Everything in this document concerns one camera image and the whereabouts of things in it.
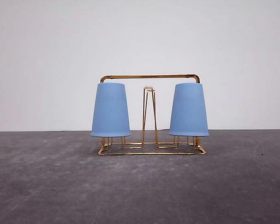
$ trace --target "gray concrete floor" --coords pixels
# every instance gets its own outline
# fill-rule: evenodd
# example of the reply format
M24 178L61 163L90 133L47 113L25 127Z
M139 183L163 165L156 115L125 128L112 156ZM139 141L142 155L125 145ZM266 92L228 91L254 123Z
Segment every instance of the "gray concrete floor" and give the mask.
M99 156L90 132L0 133L0 224L280 224L280 130L210 131L202 145Z

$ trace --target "blue plastic cup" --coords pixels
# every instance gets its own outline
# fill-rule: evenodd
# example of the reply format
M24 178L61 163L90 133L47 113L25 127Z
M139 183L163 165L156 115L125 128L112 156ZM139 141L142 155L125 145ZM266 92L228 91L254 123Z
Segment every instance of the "blue plastic cup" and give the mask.
M125 85L98 84L91 135L96 137L131 135Z
M175 86L169 134L209 136L200 83L181 83Z

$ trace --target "ribbed cup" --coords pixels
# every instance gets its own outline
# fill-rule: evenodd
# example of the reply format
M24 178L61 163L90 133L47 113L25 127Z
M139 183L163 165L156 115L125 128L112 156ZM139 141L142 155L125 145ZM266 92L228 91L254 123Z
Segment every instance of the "ribbed cup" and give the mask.
M125 85L98 84L91 135L96 137L131 135Z
M209 136L200 83L181 83L175 86L169 134Z

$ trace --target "white wall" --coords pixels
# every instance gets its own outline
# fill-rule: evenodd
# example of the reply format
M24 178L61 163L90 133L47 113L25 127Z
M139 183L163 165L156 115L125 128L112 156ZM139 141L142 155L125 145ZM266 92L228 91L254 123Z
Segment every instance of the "white wall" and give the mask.
M183 73L209 129L280 129L280 0L0 0L0 131L91 130L102 76ZM131 128L144 85L162 129L187 81L122 81Z

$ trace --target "gold wire rack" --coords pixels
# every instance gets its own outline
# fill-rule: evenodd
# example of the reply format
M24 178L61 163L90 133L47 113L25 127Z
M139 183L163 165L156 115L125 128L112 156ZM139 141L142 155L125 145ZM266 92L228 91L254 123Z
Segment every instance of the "gold wire rack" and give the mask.
M195 74L185 75L137 75L137 76L104 76L100 82L103 83L106 79L130 79L130 78L193 78L196 83L200 83L200 79ZM154 134L155 142L145 142L145 124L147 115L147 99L148 95L151 94L153 111L154 111ZM155 89L152 86L145 86L143 89L143 116L142 116L142 135L141 142L127 142L125 137L120 137L120 142L113 142L113 137L102 137L101 148L98 151L99 155L154 155L154 154L178 154L178 155L203 155L206 151L200 145L200 137L191 136L192 142L189 141L189 136L186 136L186 142L180 142L180 136L173 136L172 142L159 142L157 121L156 121L156 108L155 108ZM156 145L158 149L162 148L178 148L180 145L192 146L197 152L126 152L126 153L112 153L110 152L110 146L121 145L122 149L140 149L144 145Z

